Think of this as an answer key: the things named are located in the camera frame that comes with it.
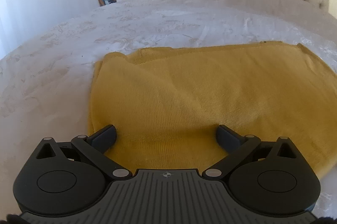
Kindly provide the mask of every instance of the yellow cloth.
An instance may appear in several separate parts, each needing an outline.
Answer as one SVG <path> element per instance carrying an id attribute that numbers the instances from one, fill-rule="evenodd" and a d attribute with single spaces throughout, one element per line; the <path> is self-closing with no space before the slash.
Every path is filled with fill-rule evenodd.
<path id="1" fill-rule="evenodd" d="M 198 168 L 226 156 L 225 124 L 263 141 L 289 136 L 319 177 L 337 162 L 337 76 L 301 44 L 144 48 L 95 65 L 89 134 L 108 124 L 106 155 L 137 168 Z"/>

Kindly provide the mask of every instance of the white bedspread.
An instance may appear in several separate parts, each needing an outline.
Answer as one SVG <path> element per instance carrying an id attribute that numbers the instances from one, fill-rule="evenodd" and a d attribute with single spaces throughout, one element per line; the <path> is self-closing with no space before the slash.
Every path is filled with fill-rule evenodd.
<path id="1" fill-rule="evenodd" d="M 19 212 L 12 184 L 43 137 L 87 133 L 93 65 L 105 54 L 261 40 L 302 43 L 337 71 L 337 20 L 302 0 L 125 0 L 20 46 L 0 61 L 0 218 Z M 333 172 L 323 180 L 318 216 L 337 217 Z"/>

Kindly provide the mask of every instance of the small white object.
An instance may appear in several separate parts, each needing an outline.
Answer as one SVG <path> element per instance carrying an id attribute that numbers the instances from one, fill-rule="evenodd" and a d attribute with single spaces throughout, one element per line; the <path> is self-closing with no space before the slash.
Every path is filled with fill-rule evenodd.
<path id="1" fill-rule="evenodd" d="M 116 177 L 125 177 L 129 174 L 129 171 L 125 169 L 117 169 L 117 170 L 114 170 L 112 174 Z"/>
<path id="2" fill-rule="evenodd" d="M 208 169 L 205 173 L 209 177 L 218 177 L 222 174 L 222 172 L 218 169 Z"/>

